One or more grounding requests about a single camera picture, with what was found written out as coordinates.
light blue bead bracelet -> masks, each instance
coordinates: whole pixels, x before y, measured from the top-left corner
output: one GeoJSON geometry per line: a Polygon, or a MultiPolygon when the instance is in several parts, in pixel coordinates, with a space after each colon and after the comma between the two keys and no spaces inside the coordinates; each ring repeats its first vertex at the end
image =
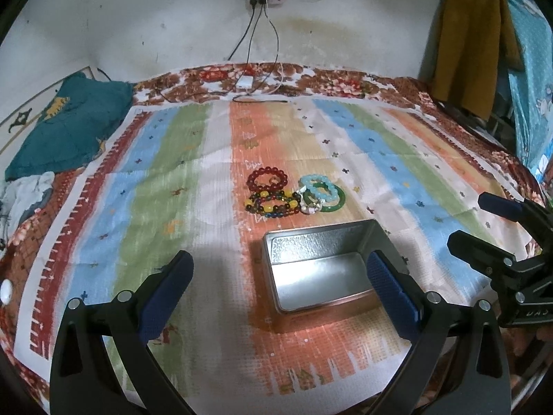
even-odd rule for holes
{"type": "Polygon", "coordinates": [[[328,177],[326,177],[325,175],[305,175],[300,178],[300,183],[302,186],[307,187],[311,194],[314,195],[314,197],[318,200],[332,202],[339,199],[338,190],[336,189],[334,184],[330,182],[330,179],[328,179],[328,177]],[[328,190],[328,193],[323,192],[319,188],[315,187],[313,185],[315,183],[324,184],[328,190]]]}

bed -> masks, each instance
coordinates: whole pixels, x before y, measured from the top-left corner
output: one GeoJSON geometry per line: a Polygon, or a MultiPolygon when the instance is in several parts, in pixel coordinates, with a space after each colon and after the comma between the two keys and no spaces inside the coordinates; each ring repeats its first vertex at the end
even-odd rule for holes
{"type": "Polygon", "coordinates": [[[488,281],[449,255],[450,233],[470,232],[518,259],[534,254],[518,225],[477,208],[483,191],[542,202],[518,159],[468,134],[416,80],[289,63],[167,73],[135,85],[133,107],[104,152],[57,174],[48,205],[16,233],[0,262],[0,277],[14,284],[12,301],[0,307],[0,343],[48,409],[68,299],[111,300],[186,249],[196,263],[193,282],[149,347],[197,413],[363,413],[409,343],[381,308],[273,333],[262,236],[374,218],[424,290],[471,304],[489,295],[488,281]],[[260,86],[255,97],[234,89],[243,73],[260,86]],[[260,166],[285,170],[290,183],[327,175],[346,204],[312,216],[252,215],[245,183],[260,166]]]}

white cloth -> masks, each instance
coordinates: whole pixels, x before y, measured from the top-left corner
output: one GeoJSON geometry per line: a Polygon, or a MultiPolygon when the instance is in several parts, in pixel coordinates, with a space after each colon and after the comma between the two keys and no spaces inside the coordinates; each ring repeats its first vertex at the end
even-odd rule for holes
{"type": "MultiPolygon", "coordinates": [[[[46,172],[19,178],[11,183],[0,181],[0,238],[6,245],[15,233],[26,210],[42,202],[44,192],[52,188],[54,173],[46,172]]],[[[6,250],[0,252],[0,258],[6,250]]]]}

metal screw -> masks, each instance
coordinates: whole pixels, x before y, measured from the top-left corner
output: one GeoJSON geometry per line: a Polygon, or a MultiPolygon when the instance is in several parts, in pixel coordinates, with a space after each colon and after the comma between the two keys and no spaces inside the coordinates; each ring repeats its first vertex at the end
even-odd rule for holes
{"type": "Polygon", "coordinates": [[[120,303],[126,303],[131,299],[133,296],[133,293],[130,290],[123,290],[122,292],[119,292],[117,295],[117,301],[120,303]]]}
{"type": "Polygon", "coordinates": [[[76,309],[79,304],[81,304],[81,300],[79,298],[73,298],[73,299],[71,299],[70,302],[67,303],[67,307],[69,307],[69,309],[73,310],[73,309],[76,309]]]}
{"type": "Polygon", "coordinates": [[[480,299],[480,301],[478,302],[478,305],[480,306],[480,309],[486,310],[486,312],[488,312],[488,310],[491,309],[489,302],[486,301],[485,299],[480,299]]]}
{"type": "Polygon", "coordinates": [[[436,292],[428,292],[427,293],[427,299],[431,303],[438,304],[440,301],[442,301],[442,297],[439,293],[436,292]]]}

silver metal tray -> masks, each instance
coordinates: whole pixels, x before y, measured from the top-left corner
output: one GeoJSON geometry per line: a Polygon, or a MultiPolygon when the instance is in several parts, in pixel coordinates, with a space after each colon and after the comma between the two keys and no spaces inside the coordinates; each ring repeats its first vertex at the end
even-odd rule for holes
{"type": "Polygon", "coordinates": [[[263,266],[273,297],[273,329],[305,329],[378,306],[365,265],[377,249],[408,273],[376,220],[266,233],[263,266]]]}

